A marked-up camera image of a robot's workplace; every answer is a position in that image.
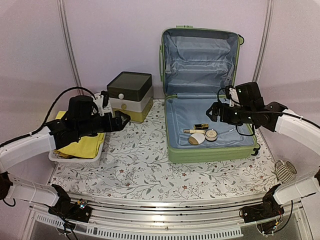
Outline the white plastic mesh basket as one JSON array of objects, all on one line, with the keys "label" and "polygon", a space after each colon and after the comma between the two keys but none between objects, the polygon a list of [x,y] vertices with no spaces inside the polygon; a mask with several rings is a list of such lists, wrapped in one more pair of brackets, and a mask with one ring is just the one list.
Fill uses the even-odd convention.
[{"label": "white plastic mesh basket", "polygon": [[65,167],[98,167],[105,141],[105,133],[97,136],[84,136],[78,142],[52,150],[48,154],[50,161]]}]

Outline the drawer cabinet with dark top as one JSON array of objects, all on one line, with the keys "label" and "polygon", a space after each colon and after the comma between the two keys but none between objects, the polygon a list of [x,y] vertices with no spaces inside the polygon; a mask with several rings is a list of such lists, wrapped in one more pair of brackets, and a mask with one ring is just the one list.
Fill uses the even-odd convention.
[{"label": "drawer cabinet with dark top", "polygon": [[142,123],[145,120],[154,99],[150,73],[123,71],[106,88],[113,112],[129,115],[132,122]]}]

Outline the green hard-shell suitcase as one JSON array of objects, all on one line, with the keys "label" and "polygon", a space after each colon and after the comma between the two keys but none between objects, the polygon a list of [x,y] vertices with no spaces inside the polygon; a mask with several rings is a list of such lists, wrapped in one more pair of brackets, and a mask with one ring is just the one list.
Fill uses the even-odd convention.
[{"label": "green hard-shell suitcase", "polygon": [[[235,84],[240,46],[244,38],[234,32],[176,27],[161,36],[159,70],[165,95],[168,158],[175,164],[244,159],[260,150],[252,127],[214,122],[206,111],[226,96],[221,88]],[[209,124],[216,141],[191,145],[195,124]]]}]

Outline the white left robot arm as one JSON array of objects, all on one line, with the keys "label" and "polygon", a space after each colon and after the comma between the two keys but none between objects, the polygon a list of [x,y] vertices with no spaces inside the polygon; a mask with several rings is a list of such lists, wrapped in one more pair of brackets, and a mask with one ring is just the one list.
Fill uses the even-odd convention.
[{"label": "white left robot arm", "polygon": [[83,137],[122,131],[130,116],[116,110],[106,112],[106,95],[77,95],[69,100],[60,119],[0,145],[0,199],[41,204],[62,220],[88,222],[92,208],[84,199],[75,203],[58,184],[49,184],[53,164],[41,163],[45,154],[76,143]]}]

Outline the plain yellow garment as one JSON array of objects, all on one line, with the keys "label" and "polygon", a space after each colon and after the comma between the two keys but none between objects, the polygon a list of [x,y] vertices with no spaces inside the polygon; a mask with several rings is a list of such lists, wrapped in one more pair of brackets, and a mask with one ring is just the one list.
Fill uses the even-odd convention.
[{"label": "plain yellow garment", "polygon": [[68,146],[54,150],[53,152],[64,159],[94,159],[98,156],[104,139],[104,133],[98,133],[97,136],[84,136],[78,142],[70,143]]}]

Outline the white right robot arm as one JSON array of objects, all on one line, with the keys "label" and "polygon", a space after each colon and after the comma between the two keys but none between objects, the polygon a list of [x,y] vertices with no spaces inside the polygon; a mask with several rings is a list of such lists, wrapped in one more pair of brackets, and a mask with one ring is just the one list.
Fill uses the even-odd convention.
[{"label": "white right robot arm", "polygon": [[[314,155],[320,154],[320,127],[318,124],[296,114],[287,106],[273,101],[265,104],[256,82],[221,88],[229,103],[220,99],[206,111],[213,122],[223,122],[235,127],[250,124],[252,129],[263,127],[273,133],[289,137],[310,149]],[[295,199],[306,198],[320,191],[320,169],[299,173],[291,160],[300,166],[308,166],[303,153],[290,154],[285,161],[276,162],[275,173],[279,184],[273,186],[258,205],[245,206],[240,216],[245,223],[262,221],[276,216],[283,217],[284,204]]]}]

